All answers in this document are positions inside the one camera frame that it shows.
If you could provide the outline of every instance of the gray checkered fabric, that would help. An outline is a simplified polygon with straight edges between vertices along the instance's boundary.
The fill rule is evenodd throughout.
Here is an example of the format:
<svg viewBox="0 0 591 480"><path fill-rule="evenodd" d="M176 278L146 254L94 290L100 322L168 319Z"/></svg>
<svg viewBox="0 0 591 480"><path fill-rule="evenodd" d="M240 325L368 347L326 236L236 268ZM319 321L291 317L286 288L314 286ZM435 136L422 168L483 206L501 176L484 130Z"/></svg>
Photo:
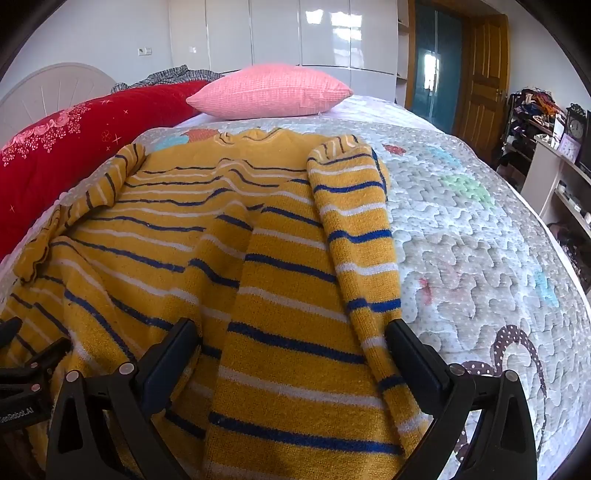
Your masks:
<svg viewBox="0 0 591 480"><path fill-rule="evenodd" d="M175 83L190 82L192 80L205 80L213 82L222 78L221 73L215 73L211 70L189 70L186 65L175 67L161 72L153 73L145 80L127 85L126 83L117 83L111 90L111 93L120 92L129 88L147 87L151 85L173 85Z"/></svg>

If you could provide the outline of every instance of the bed headboard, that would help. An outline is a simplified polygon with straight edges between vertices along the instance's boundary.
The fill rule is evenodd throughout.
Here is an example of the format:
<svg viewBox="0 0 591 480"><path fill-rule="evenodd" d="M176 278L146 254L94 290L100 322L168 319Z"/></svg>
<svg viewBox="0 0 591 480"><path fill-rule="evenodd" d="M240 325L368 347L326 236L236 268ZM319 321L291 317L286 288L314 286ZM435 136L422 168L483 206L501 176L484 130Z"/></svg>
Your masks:
<svg viewBox="0 0 591 480"><path fill-rule="evenodd" d="M108 95L115 81L83 63L57 63L31 73L0 100L0 147L47 115Z"/></svg>

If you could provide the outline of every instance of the green patch on quilt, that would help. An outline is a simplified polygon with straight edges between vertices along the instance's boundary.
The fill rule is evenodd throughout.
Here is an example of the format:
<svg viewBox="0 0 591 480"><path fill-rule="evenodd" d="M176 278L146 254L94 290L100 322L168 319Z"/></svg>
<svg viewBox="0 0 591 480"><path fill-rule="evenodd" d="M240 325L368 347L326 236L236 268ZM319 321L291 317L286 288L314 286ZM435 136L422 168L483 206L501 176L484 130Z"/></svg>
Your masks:
<svg viewBox="0 0 591 480"><path fill-rule="evenodd" d="M468 197L480 203L484 208L492 207L491 194L479 181L467 175L445 175L441 177L441 183L451 188L458 195Z"/></svg>

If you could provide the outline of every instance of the black clock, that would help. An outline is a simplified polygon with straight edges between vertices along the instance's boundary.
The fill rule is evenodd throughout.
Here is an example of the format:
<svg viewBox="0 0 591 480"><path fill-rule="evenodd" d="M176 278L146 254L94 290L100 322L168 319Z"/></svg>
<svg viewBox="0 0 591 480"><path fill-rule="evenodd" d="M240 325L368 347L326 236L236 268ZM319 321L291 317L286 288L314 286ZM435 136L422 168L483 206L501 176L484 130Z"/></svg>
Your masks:
<svg viewBox="0 0 591 480"><path fill-rule="evenodd" d="M564 133L579 144L583 144L585 132L587 131L587 115L585 111L576 103L571 103L566 111L568 115L566 117Z"/></svg>

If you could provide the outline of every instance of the white wall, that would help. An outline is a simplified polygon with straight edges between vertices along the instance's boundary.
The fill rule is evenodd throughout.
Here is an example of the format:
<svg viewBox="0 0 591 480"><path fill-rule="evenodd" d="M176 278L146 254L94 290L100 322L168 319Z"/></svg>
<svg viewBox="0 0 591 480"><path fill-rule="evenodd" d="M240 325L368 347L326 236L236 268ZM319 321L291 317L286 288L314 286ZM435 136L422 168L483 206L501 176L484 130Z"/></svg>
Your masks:
<svg viewBox="0 0 591 480"><path fill-rule="evenodd" d="M139 47L152 55L138 57ZM30 73L61 62L134 83L173 66L168 0L67 0L27 41L0 81L0 99Z"/></svg>
<svg viewBox="0 0 591 480"><path fill-rule="evenodd" d="M591 110L591 97L552 35L515 0L485 0L509 17L511 92L538 87L561 107L578 103Z"/></svg>

